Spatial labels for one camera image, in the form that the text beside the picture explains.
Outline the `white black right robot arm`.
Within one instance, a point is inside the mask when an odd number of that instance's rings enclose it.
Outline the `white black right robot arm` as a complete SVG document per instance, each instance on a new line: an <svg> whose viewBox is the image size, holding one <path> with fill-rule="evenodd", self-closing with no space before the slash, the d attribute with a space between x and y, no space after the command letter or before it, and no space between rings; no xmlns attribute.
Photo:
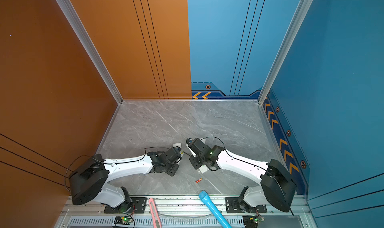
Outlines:
<svg viewBox="0 0 384 228"><path fill-rule="evenodd" d="M257 184L246 186L237 198L236 205L244 213L256 213L258 207L271 205L281 212L291 211L297 185L288 170L277 160L260 162L229 152L224 147L189 145L191 164L195 169L206 166L228 170L244 176Z"/></svg>

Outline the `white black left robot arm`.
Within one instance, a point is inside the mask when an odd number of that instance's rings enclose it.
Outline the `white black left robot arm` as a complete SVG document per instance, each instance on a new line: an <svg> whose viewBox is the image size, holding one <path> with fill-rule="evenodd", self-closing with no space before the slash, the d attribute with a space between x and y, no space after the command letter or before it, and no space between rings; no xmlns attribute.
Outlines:
<svg viewBox="0 0 384 228"><path fill-rule="evenodd" d="M173 177L182 159L181 151L176 146L134 158L104 159L100 154L89 157L69 175L72 203L80 206L98 202L106 206L106 213L131 212L134 202L127 189L110 182L137 174L166 173Z"/></svg>

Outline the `white remote with back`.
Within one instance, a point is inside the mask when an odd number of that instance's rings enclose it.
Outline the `white remote with back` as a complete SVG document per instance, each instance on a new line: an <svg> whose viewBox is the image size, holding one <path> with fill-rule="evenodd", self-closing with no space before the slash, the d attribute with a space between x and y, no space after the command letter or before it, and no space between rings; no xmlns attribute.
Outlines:
<svg viewBox="0 0 384 228"><path fill-rule="evenodd" d="M204 174L205 172L209 171L209 168L205 165L202 165L200 168L199 168L199 172L201 174Z"/></svg>

